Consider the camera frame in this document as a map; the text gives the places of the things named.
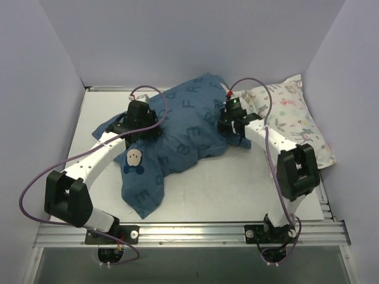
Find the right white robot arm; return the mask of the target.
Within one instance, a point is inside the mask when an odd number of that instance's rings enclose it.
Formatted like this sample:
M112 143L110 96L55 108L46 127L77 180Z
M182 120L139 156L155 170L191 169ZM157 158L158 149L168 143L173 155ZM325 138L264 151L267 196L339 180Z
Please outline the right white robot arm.
M265 151L278 201L266 214L262 233L266 240L276 242L284 235L283 227L294 225L298 207L320 184L313 147L297 144L265 125L259 115L242 108L239 98L223 103L217 129L224 135L245 138Z

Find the blue letter print pillowcase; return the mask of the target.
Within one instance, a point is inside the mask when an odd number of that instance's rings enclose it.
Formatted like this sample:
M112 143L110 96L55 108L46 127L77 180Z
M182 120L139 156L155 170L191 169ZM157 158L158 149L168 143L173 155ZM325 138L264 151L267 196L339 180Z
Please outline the blue letter print pillowcase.
M163 131L158 138L133 143L114 161L121 170L123 201L145 219L162 203L164 178L194 167L201 159L222 156L229 146L251 143L217 130L225 81L203 74L149 99Z

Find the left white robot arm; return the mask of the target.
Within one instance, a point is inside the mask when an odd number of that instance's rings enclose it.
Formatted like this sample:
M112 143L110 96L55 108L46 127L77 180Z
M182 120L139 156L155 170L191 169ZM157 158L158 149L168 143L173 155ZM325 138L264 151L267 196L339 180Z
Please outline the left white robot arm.
M46 178L44 210L76 228L97 230L106 243L120 236L118 219L92 204L89 189L104 169L133 143L161 135L156 112L145 101L133 100L101 134L91 153Z

